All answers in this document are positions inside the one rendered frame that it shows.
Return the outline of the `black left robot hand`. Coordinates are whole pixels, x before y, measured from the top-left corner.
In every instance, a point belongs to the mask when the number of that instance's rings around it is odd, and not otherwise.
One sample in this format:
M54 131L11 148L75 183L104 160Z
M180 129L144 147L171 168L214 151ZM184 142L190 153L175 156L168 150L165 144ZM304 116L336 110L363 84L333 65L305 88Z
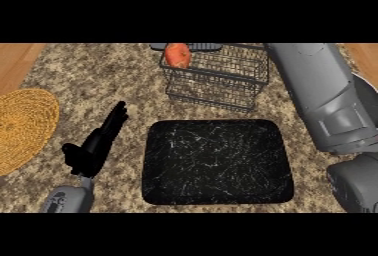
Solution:
M65 164L70 167L72 175L87 178L93 178L97 175L127 119L125 102L119 101L107 114L101 126L91 131L82 144L63 144Z

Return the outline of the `black marble tray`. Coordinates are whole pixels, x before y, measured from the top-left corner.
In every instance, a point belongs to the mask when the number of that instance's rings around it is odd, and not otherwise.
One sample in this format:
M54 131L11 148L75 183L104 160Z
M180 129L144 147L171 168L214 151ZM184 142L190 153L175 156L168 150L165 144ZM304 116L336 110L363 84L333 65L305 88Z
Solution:
M141 197L153 205L288 202L293 178L277 125L262 119L155 122Z

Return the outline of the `yellow woven placemat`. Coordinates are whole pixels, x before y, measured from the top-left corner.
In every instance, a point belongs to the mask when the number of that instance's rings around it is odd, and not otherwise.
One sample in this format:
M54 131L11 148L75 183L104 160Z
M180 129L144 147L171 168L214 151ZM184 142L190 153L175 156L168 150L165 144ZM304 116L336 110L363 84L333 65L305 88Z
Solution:
M0 96L0 176L36 155L59 121L59 101L42 89L19 89Z

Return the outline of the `dark grey flat object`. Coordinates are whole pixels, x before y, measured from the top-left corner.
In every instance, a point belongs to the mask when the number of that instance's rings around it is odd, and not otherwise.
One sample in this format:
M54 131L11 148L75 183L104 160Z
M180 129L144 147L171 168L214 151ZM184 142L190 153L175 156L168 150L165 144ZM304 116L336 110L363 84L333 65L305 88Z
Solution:
M150 43L150 49L155 51L162 51L165 49L165 43ZM189 43L187 44L189 50L192 52L214 52L220 51L223 45L217 43Z

